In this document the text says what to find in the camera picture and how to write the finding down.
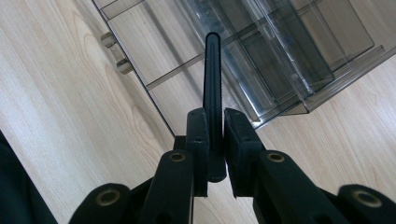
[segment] black elongated object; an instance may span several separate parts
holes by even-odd
[[[209,129],[208,180],[220,182],[227,176],[222,145],[220,37],[209,33],[205,41],[204,105]]]

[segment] transparent plastic container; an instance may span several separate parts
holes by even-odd
[[[105,45],[120,49],[173,134],[202,106],[209,32],[221,37],[223,105],[255,128],[312,111],[396,51],[393,0],[93,2],[120,48]]]

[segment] light wood surface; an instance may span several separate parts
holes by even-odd
[[[0,129],[56,219],[68,222],[102,184],[134,188],[151,177],[173,138],[134,74],[115,71],[92,2],[4,1],[0,18]],[[332,193],[359,183],[396,201],[394,71],[396,57],[312,114],[258,133]],[[228,179],[195,200],[194,220],[256,222]]]

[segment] tabletop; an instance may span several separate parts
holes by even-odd
[[[0,18],[0,129],[58,222],[100,185],[152,177],[173,136],[135,74],[116,71],[92,2],[4,1]],[[393,56],[311,114],[257,133],[331,193],[357,183],[396,201],[395,70]],[[228,178],[208,194],[195,223],[257,222]]]

